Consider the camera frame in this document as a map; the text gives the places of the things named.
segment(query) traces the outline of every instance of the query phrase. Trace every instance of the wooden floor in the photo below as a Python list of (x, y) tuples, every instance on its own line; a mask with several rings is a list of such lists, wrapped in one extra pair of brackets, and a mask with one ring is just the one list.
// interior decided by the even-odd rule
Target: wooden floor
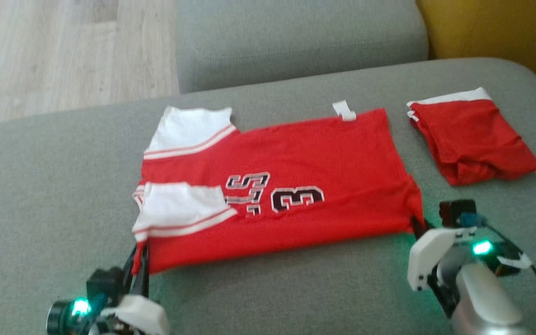
[(177, 94), (172, 0), (0, 0), (0, 122)]

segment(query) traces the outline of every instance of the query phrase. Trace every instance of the green light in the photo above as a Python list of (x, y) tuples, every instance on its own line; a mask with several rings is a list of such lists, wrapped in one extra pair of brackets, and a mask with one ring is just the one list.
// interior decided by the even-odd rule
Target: green light
[(489, 251), (491, 251), (491, 248), (492, 248), (491, 242), (483, 241), (473, 246), (473, 252), (475, 253), (475, 255), (484, 255), (488, 253)]
[(88, 303), (87, 299), (78, 298), (76, 301), (74, 301), (74, 305), (72, 307), (72, 315), (85, 315), (90, 312), (90, 304)]

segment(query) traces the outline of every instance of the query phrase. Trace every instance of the gray upholstery fabric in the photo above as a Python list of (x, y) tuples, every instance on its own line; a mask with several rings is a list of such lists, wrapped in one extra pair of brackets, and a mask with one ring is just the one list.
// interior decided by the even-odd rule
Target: gray upholstery fabric
[[(451, 187), (406, 117), (409, 100), (479, 86), (536, 154), (536, 77), (496, 59), (373, 68), (0, 124), (0, 334), (43, 334), (53, 301), (84, 295), (96, 267), (125, 260), (142, 151), (167, 104), (232, 106), (244, 130), (331, 116), (331, 103), (342, 99), (355, 111), (385, 107), (427, 217), (438, 223), (439, 201), (472, 197), (536, 262), (536, 173)], [(409, 289), (413, 243), (396, 235), (175, 269), (152, 278), (151, 296), (177, 335), (449, 334), (434, 295)], [(502, 282), (536, 332), (532, 273)]]
[(427, 59), (414, 0), (180, 0), (181, 93)]

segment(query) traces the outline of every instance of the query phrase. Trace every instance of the clothing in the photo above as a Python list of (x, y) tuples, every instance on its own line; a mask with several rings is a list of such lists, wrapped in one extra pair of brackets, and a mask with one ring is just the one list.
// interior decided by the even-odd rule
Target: clothing
[(168, 107), (144, 153), (133, 232), (151, 273), (423, 221), (383, 109), (243, 133), (230, 114)]
[(482, 87), (407, 106), (450, 185), (515, 180), (536, 171), (535, 156)]

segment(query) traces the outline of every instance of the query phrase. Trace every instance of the folded red garment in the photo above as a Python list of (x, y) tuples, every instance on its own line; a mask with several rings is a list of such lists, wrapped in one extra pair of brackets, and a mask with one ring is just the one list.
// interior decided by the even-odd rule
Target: folded red garment
[(407, 106), (451, 185), (515, 180), (536, 171), (536, 158), (482, 87)]

